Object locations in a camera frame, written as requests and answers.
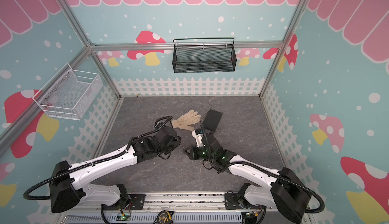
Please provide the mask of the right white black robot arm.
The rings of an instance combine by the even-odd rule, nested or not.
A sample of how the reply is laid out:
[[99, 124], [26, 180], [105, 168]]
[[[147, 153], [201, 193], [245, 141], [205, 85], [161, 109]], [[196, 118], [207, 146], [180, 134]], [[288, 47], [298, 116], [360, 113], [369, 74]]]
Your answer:
[[250, 181], [235, 194], [244, 209], [254, 206], [275, 208], [295, 224], [299, 224], [306, 213], [324, 211], [324, 200], [306, 187], [291, 169], [263, 167], [224, 149], [212, 134], [201, 130], [192, 134], [196, 144], [183, 150], [189, 159], [207, 161], [218, 173], [227, 172]]

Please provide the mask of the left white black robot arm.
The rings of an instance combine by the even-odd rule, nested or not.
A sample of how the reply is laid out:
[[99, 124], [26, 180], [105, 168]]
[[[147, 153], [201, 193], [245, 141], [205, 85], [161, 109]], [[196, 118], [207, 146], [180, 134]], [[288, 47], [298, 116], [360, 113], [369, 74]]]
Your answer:
[[98, 185], [93, 181], [124, 167], [133, 166], [156, 157], [163, 160], [181, 142], [168, 123], [171, 116], [156, 120], [153, 131], [131, 138], [116, 151], [75, 164], [56, 164], [52, 176], [27, 189], [26, 200], [49, 200], [52, 213], [62, 213], [78, 205], [103, 204], [122, 209], [130, 206], [131, 197], [123, 184]]

